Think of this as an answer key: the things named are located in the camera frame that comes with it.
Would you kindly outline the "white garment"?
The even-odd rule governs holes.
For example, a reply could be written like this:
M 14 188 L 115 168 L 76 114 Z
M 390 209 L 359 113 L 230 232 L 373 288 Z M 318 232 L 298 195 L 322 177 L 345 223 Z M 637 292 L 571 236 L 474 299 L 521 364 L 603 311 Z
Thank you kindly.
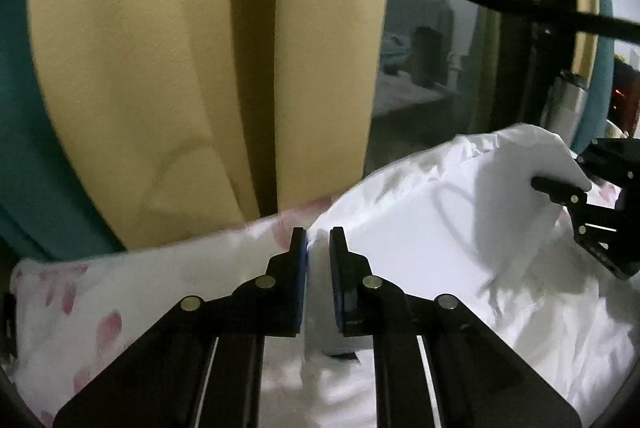
M 639 283 L 620 281 L 580 248 L 570 217 L 533 190 L 535 175 L 577 185 L 612 207 L 611 183 L 585 177 L 559 138 L 533 125 L 459 136 L 370 174 L 312 223 L 306 344 L 370 356 L 337 331 L 329 233 L 404 292 L 451 293 L 577 411 L 609 408 L 639 357 Z

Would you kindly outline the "steel thermos bottle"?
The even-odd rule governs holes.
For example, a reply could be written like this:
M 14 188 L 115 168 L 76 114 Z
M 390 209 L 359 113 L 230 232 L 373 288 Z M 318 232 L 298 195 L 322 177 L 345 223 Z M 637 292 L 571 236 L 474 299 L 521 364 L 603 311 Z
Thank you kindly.
M 549 90 L 541 123 L 546 130 L 558 134 L 567 146 L 574 140 L 587 95 L 587 81 L 566 70 L 555 77 Z

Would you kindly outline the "floral bed sheet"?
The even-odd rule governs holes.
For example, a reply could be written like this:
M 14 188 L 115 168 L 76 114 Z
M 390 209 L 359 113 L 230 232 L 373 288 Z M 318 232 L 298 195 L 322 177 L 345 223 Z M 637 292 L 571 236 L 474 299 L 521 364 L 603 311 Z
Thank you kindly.
M 9 376 L 50 427 L 62 406 L 180 298 L 214 299 L 265 269 L 296 226 L 331 206 L 323 198 L 213 235 L 158 249 L 69 263 L 22 261 L 11 276 L 17 360 Z M 269 338 L 262 367 L 263 427 L 373 427 L 372 354 L 348 360 L 307 348 L 303 336 Z

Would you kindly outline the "teal curtain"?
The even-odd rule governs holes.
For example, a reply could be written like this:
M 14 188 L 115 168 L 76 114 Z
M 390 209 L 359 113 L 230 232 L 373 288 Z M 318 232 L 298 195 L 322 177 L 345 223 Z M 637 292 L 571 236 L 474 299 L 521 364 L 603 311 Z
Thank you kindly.
M 82 187 L 44 105 L 27 0 L 1 0 L 1 240 L 64 262 L 125 249 Z

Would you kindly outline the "right side yellow curtain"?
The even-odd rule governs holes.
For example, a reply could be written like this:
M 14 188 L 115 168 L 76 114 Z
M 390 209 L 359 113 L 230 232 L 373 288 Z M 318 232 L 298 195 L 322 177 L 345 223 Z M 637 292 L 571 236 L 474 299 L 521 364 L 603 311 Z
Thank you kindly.
M 476 78 L 468 129 L 484 133 L 514 123 L 542 125 L 555 79 L 575 73 L 590 78 L 598 40 L 563 29 L 566 16 L 595 14 L 600 0 L 522 0 L 550 10 L 549 21 L 533 24 L 482 8 L 472 39 Z

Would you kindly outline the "yellow curtain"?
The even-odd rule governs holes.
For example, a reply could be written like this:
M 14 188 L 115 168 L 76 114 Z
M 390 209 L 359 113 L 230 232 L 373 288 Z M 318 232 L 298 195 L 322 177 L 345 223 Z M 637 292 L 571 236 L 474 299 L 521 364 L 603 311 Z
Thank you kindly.
M 28 0 L 48 115 L 129 249 L 362 177 L 386 0 Z
M 514 123 L 542 125 L 555 79 L 575 73 L 590 78 L 598 40 L 563 29 L 566 16 L 595 14 L 600 0 L 522 0 L 550 10 L 549 21 L 533 24 L 482 8 L 472 39 L 476 78 L 468 129 L 484 133 Z

